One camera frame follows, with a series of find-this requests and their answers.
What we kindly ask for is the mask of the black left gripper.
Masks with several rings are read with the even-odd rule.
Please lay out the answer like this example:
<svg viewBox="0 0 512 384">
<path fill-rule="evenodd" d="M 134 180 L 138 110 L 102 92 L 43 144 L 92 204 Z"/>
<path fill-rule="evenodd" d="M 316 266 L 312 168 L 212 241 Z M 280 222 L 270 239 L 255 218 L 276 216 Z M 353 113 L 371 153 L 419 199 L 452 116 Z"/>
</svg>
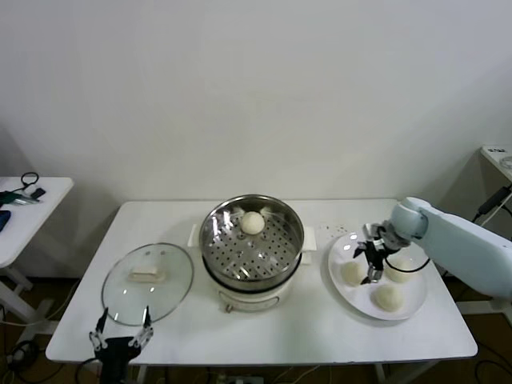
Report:
<svg viewBox="0 0 512 384">
<path fill-rule="evenodd" d="M 96 323 L 93 331 L 89 332 L 89 340 L 94 348 L 94 355 L 102 364 L 100 375 L 101 384 L 126 383 L 129 362 L 141 353 L 154 335 L 150 308 L 143 312 L 142 329 L 132 337 L 105 339 L 103 331 L 108 317 L 106 307 Z"/>
</svg>

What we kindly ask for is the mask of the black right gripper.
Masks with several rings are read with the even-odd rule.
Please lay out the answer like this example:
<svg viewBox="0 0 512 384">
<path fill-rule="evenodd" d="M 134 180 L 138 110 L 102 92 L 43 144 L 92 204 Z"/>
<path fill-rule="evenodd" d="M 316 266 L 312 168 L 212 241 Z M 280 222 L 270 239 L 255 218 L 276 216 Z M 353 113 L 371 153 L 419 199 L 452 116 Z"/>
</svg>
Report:
<svg viewBox="0 0 512 384">
<path fill-rule="evenodd" d="M 378 283 L 383 272 L 383 263 L 386 258 L 386 246 L 381 239 L 359 242 L 355 248 L 353 258 L 364 254 L 368 263 L 367 275 L 361 281 L 362 285 Z"/>
</svg>

